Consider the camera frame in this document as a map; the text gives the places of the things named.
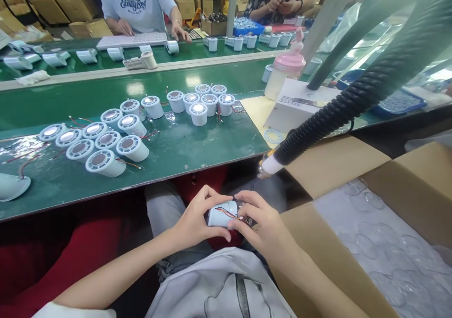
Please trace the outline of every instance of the worker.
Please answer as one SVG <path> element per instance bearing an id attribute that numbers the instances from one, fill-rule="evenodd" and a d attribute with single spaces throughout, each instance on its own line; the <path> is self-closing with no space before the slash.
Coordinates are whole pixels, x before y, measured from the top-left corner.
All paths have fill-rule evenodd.
<path id="1" fill-rule="evenodd" d="M 165 32 L 163 13 L 172 22 L 171 35 L 191 42 L 182 28 L 182 16 L 174 0 L 102 0 L 105 21 L 114 34 Z"/>
<path id="2" fill-rule="evenodd" d="M 282 24 L 285 18 L 303 15 L 316 0 L 249 0 L 244 16 L 258 24 Z"/>
<path id="3" fill-rule="evenodd" d="M 271 180 L 249 187 L 275 191 Z M 154 238 L 84 277 L 34 317 L 113 318 L 116 313 L 107 308 L 154 264 L 161 285 L 146 317 L 295 317 L 271 280 L 269 262 L 303 290 L 325 318 L 368 318 L 297 245 L 263 197 L 241 191 L 235 198 L 246 202 L 239 216 L 250 216 L 258 228 L 231 219 L 228 227 L 245 237 L 243 249 L 212 252 L 205 240 L 220 236 L 229 241 L 231 232 L 208 227 L 204 214 L 233 197 L 203 186 L 185 208 L 171 184 L 150 186 L 146 199 Z"/>

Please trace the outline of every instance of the finger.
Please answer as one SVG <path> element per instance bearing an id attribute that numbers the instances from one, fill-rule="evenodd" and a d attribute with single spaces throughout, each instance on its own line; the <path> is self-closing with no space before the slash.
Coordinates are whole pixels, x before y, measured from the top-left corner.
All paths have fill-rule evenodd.
<path id="1" fill-rule="evenodd" d="M 237 200 L 243 200 L 260 209 L 271 207 L 267 202 L 255 191 L 241 191 L 235 195 Z"/>
<path id="2" fill-rule="evenodd" d="M 222 236 L 228 243 L 230 243 L 232 239 L 231 232 L 220 226 L 206 227 L 204 236 L 206 239 Z"/>

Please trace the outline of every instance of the metal pole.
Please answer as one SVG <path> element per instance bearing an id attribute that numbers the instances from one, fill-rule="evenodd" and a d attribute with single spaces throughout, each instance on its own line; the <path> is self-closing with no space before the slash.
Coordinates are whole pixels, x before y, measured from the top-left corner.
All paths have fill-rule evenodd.
<path id="1" fill-rule="evenodd" d="M 227 28 L 226 36 L 232 37 L 232 31 L 234 30 L 234 18 L 235 18 L 235 6 L 237 0 L 229 0 L 229 8 L 227 10 Z"/>

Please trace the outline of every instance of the cardboard box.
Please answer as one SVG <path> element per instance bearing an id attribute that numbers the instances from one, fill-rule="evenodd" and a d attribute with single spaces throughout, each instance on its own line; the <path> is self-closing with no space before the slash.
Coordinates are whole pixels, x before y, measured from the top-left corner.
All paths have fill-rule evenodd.
<path id="1" fill-rule="evenodd" d="M 69 27 L 76 39 L 102 38 L 113 35 L 104 19 L 96 19 L 90 22 L 75 22 L 69 24 Z"/>
<path id="2" fill-rule="evenodd" d="M 71 22 L 91 21 L 97 15 L 93 0 L 56 0 Z"/>
<path id="3" fill-rule="evenodd" d="M 201 21 L 201 29 L 210 36 L 225 36 L 227 22 L 211 23 L 209 20 Z"/>
<path id="4" fill-rule="evenodd" d="M 176 0 L 176 3 L 179 7 L 182 20 L 193 19 L 195 13 L 194 0 Z"/>
<path id="5" fill-rule="evenodd" d="M 287 170 L 313 199 L 361 177 L 427 242 L 452 248 L 451 148 L 433 142 L 391 160 L 354 137 L 332 138 L 314 145 Z M 281 217 L 297 244 L 369 317 L 398 317 L 311 203 Z M 304 293 L 270 267 L 281 293 L 298 317 L 322 317 Z"/>
<path id="6" fill-rule="evenodd" d="M 70 22 L 56 0 L 31 0 L 31 3 L 49 24 L 68 24 Z"/>

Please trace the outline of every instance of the fume extractor hose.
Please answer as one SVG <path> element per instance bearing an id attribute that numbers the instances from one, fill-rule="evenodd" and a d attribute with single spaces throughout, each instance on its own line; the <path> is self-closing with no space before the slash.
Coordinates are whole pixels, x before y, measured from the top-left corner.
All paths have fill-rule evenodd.
<path id="1" fill-rule="evenodd" d="M 452 0 L 431 0 L 409 30 L 328 105 L 270 152 L 259 176 L 275 174 L 313 144 L 386 99 L 430 64 L 452 42 Z"/>

